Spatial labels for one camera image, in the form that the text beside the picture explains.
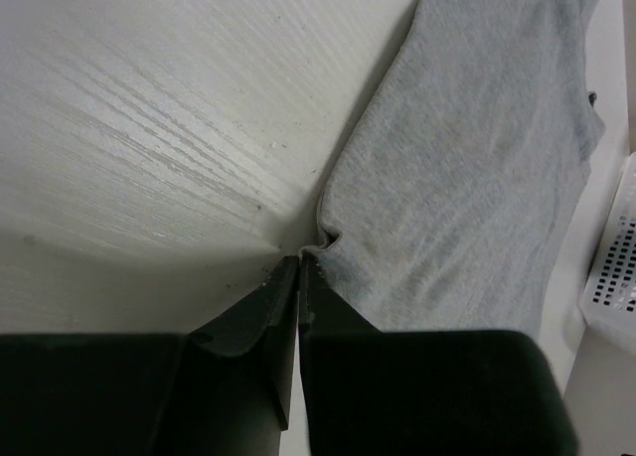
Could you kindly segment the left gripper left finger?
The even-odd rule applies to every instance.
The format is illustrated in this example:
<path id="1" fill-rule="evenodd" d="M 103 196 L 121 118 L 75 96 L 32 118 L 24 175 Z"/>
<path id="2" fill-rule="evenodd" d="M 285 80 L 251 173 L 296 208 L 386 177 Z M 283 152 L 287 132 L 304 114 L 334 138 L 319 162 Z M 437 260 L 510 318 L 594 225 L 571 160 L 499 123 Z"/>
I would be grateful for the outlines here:
<path id="1" fill-rule="evenodd" d="M 297 258 L 188 334 L 1 339 L 5 455 L 274 455 L 288 427 Z"/>

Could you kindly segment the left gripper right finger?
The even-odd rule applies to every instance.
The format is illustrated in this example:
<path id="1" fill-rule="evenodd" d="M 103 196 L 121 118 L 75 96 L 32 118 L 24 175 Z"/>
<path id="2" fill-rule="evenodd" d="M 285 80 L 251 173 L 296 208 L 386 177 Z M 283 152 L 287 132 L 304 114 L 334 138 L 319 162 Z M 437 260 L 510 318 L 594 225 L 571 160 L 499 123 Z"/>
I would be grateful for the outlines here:
<path id="1" fill-rule="evenodd" d="M 574 455 L 549 363 L 507 330 L 384 333 L 314 258 L 299 275 L 300 372 L 315 455 Z"/>

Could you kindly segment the grey tank top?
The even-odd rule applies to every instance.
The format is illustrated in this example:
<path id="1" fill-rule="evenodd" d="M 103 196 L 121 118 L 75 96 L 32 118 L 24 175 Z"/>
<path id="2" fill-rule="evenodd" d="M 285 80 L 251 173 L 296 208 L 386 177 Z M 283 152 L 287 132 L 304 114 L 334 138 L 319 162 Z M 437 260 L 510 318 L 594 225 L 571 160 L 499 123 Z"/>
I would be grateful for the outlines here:
<path id="1" fill-rule="evenodd" d="M 604 132 L 597 1 L 419 0 L 317 214 L 314 255 L 375 327 L 538 334 Z"/>

